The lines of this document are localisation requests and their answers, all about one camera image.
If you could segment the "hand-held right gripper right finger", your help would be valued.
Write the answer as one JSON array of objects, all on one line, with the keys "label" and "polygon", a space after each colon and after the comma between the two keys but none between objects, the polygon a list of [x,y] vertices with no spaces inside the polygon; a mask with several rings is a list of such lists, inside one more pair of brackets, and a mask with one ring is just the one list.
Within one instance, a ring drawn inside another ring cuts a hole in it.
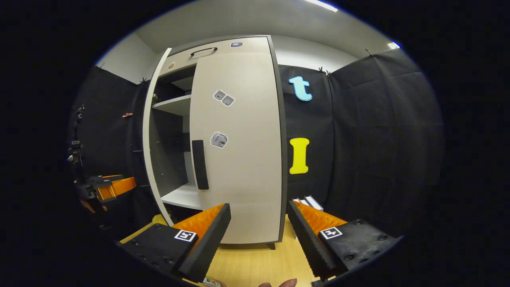
[{"label": "hand-held right gripper right finger", "polygon": [[288,202],[288,219],[313,275],[322,281],[372,263],[401,241],[364,219],[342,220],[295,200]]}]

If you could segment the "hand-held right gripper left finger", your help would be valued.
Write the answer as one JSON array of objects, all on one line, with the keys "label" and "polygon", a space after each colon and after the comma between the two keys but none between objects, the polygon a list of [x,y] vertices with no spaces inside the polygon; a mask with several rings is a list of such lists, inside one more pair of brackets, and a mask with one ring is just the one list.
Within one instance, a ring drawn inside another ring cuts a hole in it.
[{"label": "hand-held right gripper left finger", "polygon": [[231,221],[228,203],[168,226],[152,223],[120,241],[120,248],[160,273],[202,282]]}]

